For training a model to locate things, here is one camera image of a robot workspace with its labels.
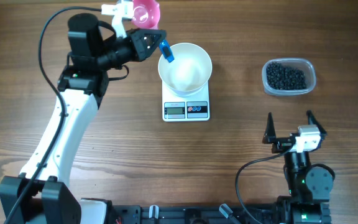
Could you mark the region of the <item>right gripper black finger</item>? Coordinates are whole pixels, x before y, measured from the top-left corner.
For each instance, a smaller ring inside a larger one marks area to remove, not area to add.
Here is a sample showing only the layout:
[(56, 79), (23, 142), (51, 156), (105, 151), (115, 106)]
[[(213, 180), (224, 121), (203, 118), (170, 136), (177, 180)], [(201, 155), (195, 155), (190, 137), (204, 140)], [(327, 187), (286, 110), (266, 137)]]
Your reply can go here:
[(267, 117), (267, 125), (262, 142), (264, 144), (273, 144), (275, 141), (276, 141), (276, 133), (275, 133), (275, 127), (273, 122), (273, 116), (272, 113), (269, 112)]
[(312, 113), (311, 110), (308, 110), (306, 112), (307, 118), (308, 118), (308, 124), (312, 124), (315, 125), (319, 132), (320, 132), (320, 136), (321, 137), (326, 137), (327, 136), (327, 132), (326, 130), (322, 127), (322, 125), (317, 121), (317, 119), (315, 118), (314, 114)]

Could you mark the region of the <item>pink scoop with blue handle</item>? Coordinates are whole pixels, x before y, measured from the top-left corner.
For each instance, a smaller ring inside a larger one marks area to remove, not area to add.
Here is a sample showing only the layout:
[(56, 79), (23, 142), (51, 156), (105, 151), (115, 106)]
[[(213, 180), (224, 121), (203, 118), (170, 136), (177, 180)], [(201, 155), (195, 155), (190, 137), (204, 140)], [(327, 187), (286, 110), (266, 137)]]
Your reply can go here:
[[(156, 0), (133, 0), (134, 17), (132, 23), (141, 29), (158, 29), (160, 21), (160, 4)], [(168, 63), (174, 61), (174, 56), (167, 40), (159, 44), (160, 51)]]

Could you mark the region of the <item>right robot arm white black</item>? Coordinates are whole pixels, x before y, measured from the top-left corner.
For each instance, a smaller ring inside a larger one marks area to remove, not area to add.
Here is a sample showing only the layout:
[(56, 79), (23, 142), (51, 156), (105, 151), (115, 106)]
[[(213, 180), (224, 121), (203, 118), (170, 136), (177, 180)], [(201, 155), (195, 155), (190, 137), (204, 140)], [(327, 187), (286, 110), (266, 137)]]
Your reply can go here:
[(306, 112), (308, 124), (288, 137), (276, 137), (272, 113), (268, 114), (262, 142), (272, 153), (284, 158), (283, 173), (289, 196), (279, 196), (273, 205), (273, 223), (331, 223), (328, 202), (335, 172), (324, 164), (312, 164), (310, 153), (318, 150), (327, 136), (313, 113)]

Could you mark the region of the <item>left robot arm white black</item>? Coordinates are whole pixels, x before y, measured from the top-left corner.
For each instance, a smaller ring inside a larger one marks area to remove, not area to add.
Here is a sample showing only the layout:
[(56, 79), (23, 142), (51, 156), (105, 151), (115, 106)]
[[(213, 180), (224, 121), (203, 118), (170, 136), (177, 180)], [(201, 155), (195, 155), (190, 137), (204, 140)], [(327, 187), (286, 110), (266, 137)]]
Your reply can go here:
[(164, 30), (113, 29), (96, 17), (96, 9), (79, 7), (68, 20), (71, 50), (57, 85), (55, 109), (31, 158), (16, 177), (0, 183), (0, 200), (7, 223), (114, 223), (110, 200), (77, 200), (68, 185), (81, 139), (112, 78), (110, 69), (150, 57), (166, 38)]

